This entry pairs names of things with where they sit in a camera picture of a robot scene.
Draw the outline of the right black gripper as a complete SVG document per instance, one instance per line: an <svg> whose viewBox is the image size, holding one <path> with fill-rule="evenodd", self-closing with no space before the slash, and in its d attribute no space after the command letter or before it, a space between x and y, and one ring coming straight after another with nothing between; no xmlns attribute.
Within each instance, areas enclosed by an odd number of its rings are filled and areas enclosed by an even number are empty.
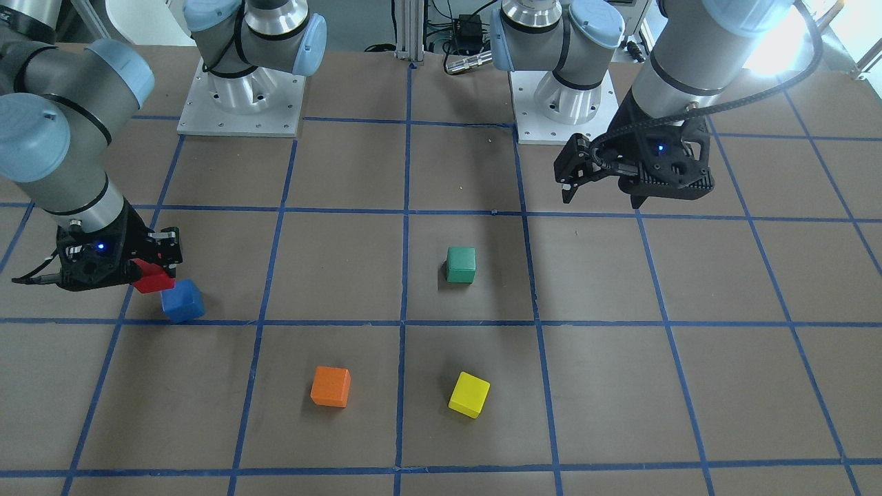
<svg viewBox="0 0 882 496"><path fill-rule="evenodd" d="M129 203L116 220L96 232L58 228L57 254L57 286L70 291L130 285L144 274L136 258L166 271L183 263L179 228L152 232Z"/></svg>

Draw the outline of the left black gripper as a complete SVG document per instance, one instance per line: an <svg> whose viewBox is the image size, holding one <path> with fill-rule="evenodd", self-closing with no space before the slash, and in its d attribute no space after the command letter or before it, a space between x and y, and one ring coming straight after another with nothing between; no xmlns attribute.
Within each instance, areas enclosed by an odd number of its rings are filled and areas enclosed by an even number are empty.
<svg viewBox="0 0 882 496"><path fill-rule="evenodd" d="M635 176L621 174L617 180L618 188L630 195L633 209L642 207L650 197L699 200L714 191L705 116L683 125L662 125L607 140L607 133L595 139L573 133L564 144L553 163L564 204L571 203L580 186L617 175L617 165L636 167ZM599 156L605 142L606 159Z"/></svg>

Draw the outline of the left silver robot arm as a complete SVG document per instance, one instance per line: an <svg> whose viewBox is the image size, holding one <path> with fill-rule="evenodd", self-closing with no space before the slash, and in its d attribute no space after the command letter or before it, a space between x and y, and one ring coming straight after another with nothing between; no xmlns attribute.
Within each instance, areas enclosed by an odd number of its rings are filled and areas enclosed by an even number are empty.
<svg viewBox="0 0 882 496"><path fill-rule="evenodd" d="M607 130L573 133L553 163L562 200L616 178L631 207L649 198L699 200L716 185L708 114L790 1L661 1L667 19ZM626 20L605 1L502 1L491 14L494 66L541 72L535 102L560 123L592 117Z"/></svg>

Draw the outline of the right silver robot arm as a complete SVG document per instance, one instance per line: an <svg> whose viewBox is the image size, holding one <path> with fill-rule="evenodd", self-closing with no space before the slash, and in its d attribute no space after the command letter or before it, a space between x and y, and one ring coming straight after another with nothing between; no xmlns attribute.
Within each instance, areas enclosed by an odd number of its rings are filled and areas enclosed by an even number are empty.
<svg viewBox="0 0 882 496"><path fill-rule="evenodd" d="M176 286L180 230L149 228L101 155L155 86L146 60L100 38L79 53L56 44L57 1L2 3L2 176L57 224L54 249L16 285L69 291ZM273 73L311 76L327 20L305 1L185 1L211 97L229 113L267 109Z"/></svg>

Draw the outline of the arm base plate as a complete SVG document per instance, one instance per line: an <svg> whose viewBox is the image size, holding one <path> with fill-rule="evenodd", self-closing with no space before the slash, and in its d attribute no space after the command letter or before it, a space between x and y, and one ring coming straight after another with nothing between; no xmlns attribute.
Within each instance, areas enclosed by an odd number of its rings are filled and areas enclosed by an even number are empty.
<svg viewBox="0 0 882 496"><path fill-rule="evenodd" d="M259 67L224 79L196 65L176 127L180 135L296 138L306 76Z"/></svg>
<svg viewBox="0 0 882 496"><path fill-rule="evenodd" d="M598 137L607 132L619 108L608 72L589 90L565 87L551 72L539 70L511 72L509 79L523 144L563 145L574 133Z"/></svg>

